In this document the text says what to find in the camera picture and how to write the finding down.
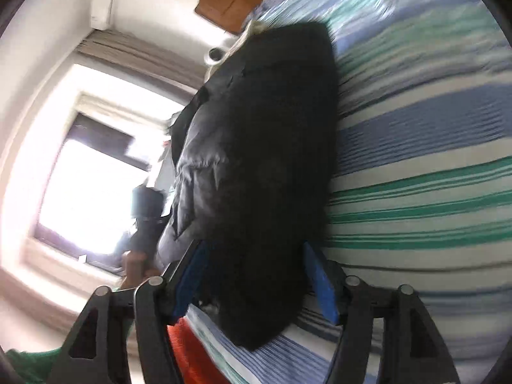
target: striped bedsheet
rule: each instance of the striped bedsheet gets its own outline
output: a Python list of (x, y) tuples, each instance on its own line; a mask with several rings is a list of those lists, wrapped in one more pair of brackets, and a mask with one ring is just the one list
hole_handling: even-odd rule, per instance
[[(512, 51), (480, 0), (286, 0), (262, 17), (313, 19), (340, 72), (324, 252), (370, 284), (413, 285), (462, 382), (480, 382), (512, 335)], [(320, 384), (340, 335), (312, 294), (253, 353), (198, 309), (188, 320), (233, 383)], [(382, 322), (373, 335), (368, 384)]]

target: orange fabric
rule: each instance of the orange fabric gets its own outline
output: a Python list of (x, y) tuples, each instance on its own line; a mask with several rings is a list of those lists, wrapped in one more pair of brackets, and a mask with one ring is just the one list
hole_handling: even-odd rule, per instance
[(229, 384), (184, 318), (167, 330), (185, 384)]

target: bright window light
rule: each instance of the bright window light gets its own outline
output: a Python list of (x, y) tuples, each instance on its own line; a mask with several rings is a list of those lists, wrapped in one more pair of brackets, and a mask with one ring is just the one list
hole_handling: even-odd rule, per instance
[(39, 223), (76, 246), (110, 254), (131, 220), (132, 189), (148, 173), (75, 140), (62, 147)]

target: puffer jacket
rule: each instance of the puffer jacket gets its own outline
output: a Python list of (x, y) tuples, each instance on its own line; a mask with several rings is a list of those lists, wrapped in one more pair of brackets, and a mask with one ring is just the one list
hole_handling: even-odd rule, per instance
[(157, 261), (194, 239), (215, 244), (196, 297), (235, 345), (265, 344), (301, 307), (301, 245), (323, 236), (337, 95), (326, 27), (295, 24), (250, 37), (171, 128), (176, 193)]

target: beige fabric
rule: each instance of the beige fabric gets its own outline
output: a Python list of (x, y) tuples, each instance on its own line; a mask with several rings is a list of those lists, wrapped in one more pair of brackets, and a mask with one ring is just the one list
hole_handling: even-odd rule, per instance
[(76, 49), (113, 64), (195, 93), (203, 84), (205, 66), (114, 30), (94, 30)]
[(217, 62), (215, 65), (212, 65), (208, 71), (206, 71), (206, 75), (204, 77), (204, 82), (211, 78), (213, 73), (225, 62), (227, 58), (229, 58), (233, 53), (235, 53), (238, 49), (240, 49), (247, 39), (252, 35), (257, 35), (262, 33), (264, 30), (268, 28), (268, 24), (257, 20), (251, 20), (247, 23), (247, 27), (239, 37), (239, 39), (235, 42), (235, 44), (226, 52), (226, 54), (222, 57), (222, 59)]

